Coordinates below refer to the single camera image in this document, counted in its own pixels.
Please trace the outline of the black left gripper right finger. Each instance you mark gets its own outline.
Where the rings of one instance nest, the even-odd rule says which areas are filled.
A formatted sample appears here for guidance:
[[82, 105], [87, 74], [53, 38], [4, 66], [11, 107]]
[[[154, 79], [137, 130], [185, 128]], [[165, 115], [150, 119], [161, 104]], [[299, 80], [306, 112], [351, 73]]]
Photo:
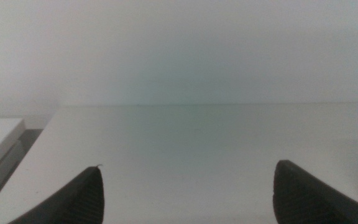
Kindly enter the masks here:
[[279, 224], [358, 223], [358, 202], [289, 160], [275, 167], [273, 211]]

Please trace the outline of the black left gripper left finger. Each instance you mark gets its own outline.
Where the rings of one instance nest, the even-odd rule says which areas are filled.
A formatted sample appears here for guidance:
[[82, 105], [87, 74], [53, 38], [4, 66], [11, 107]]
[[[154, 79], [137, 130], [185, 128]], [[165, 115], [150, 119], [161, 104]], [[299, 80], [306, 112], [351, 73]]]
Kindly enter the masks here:
[[104, 187], [99, 167], [88, 167], [10, 224], [102, 224]]

